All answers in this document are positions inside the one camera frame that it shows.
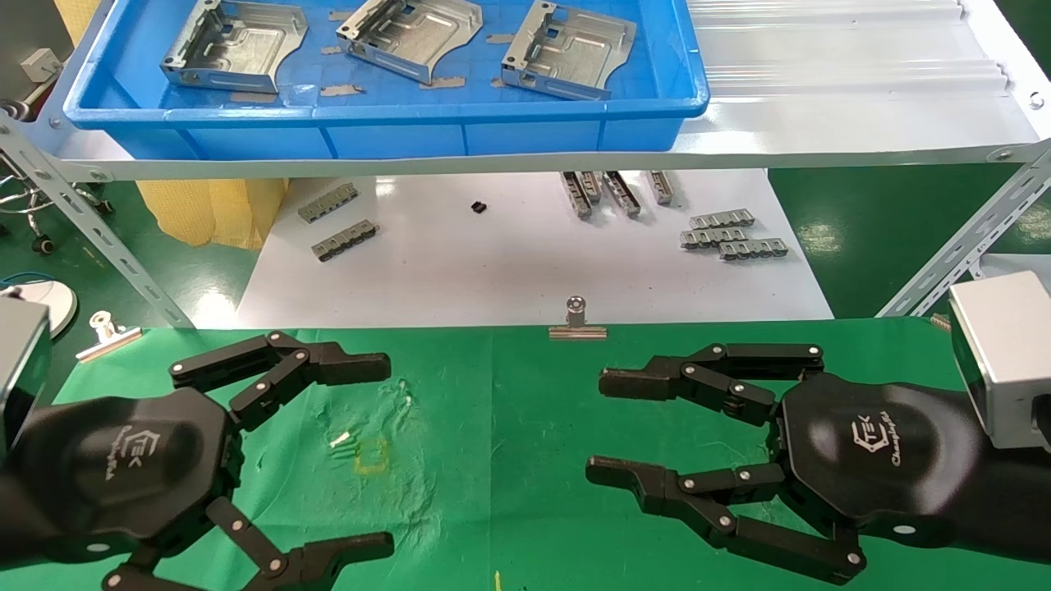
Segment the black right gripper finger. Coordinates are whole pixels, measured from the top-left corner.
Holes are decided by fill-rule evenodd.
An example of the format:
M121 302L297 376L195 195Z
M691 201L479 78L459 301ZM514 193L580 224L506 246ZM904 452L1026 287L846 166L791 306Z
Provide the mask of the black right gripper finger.
M714 343L687 356L656 355L641 369L604 368L599 392L611 399L682 399L748 425L772 419L776 396L754 381L799 382L824 370L812 344Z

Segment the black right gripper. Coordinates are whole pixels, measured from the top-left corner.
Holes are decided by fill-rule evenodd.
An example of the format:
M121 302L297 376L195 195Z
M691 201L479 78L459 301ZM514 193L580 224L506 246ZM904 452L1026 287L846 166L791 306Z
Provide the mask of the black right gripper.
M822 373L787 390L776 420L785 472L766 463L679 474L592 456L585 477L631 491L643 513L682 521L716 549L837 586L868 565L856 531L900 543L986 538L989 505L977 476L989 442L964 394ZM731 513L779 493L828 535Z

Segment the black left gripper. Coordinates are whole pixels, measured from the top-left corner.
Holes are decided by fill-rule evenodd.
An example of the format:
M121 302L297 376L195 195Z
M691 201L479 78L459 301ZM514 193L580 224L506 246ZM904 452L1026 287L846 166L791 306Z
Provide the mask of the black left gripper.
M154 567L214 525L256 564L244 590L331 590L345 567L390 557L393 535L279 551L229 500L244 463L236 427L250 433L313 384L391 374L387 353L350 355L336 341L270 332L178 360L172 384L191 388L167 396L36 409L8 454L8 562L78 564L132 552L106 575L104 590L195 590L160 579ZM203 394L248 378L252 384L230 401L231 417Z

